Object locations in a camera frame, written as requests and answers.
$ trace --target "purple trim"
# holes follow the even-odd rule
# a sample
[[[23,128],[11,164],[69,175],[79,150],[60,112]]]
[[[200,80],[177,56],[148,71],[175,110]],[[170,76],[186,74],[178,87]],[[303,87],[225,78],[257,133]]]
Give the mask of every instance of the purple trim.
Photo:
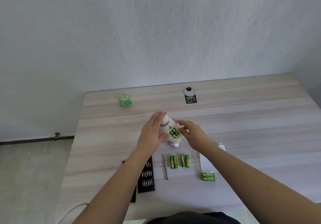
[[[167,143],[170,145],[170,146],[173,146],[175,143],[174,142],[172,142],[172,141],[167,141]]]
[[[167,124],[169,124],[169,123],[170,123],[170,121],[168,120]],[[160,126],[165,127],[167,124],[161,124]]]

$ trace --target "light wood tabletop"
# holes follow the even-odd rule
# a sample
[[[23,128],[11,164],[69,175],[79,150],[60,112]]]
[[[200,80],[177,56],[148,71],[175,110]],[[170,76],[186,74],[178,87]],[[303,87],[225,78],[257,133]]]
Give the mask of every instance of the light wood tabletop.
[[[197,103],[186,104],[183,88],[187,86],[195,89]],[[130,107],[118,105],[122,94],[131,95]],[[211,140],[222,142],[227,152],[321,202],[321,110],[287,73],[87,93],[56,217],[94,197],[134,150],[143,125],[159,110],[194,121]],[[166,180],[163,153],[167,159],[188,154],[191,167],[172,170],[168,161],[170,179]],[[153,169],[155,191],[137,194],[126,220],[242,204],[220,174],[216,182],[201,180],[198,153],[185,138],[178,148],[162,143],[153,154]]]

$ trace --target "floor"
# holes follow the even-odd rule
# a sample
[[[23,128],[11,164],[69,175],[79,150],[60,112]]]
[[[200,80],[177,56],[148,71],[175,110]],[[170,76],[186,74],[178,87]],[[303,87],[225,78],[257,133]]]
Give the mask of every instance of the floor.
[[[56,221],[53,212],[72,143],[72,140],[61,140],[0,146],[1,223],[51,224]],[[258,223],[245,207],[224,212],[242,224]]]

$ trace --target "white wall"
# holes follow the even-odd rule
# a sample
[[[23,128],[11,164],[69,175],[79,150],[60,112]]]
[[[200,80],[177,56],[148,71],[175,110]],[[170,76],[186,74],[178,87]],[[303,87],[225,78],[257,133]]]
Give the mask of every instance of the white wall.
[[[320,4],[0,0],[0,140],[74,134],[86,91],[290,72]]]

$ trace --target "screwdriver bit set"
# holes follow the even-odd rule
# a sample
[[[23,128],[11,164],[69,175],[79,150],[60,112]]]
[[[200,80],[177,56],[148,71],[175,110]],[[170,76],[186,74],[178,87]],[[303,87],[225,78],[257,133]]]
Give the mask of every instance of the screwdriver bit set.
[[[138,179],[137,186],[138,193],[155,191],[152,157],[146,162],[142,174]]]

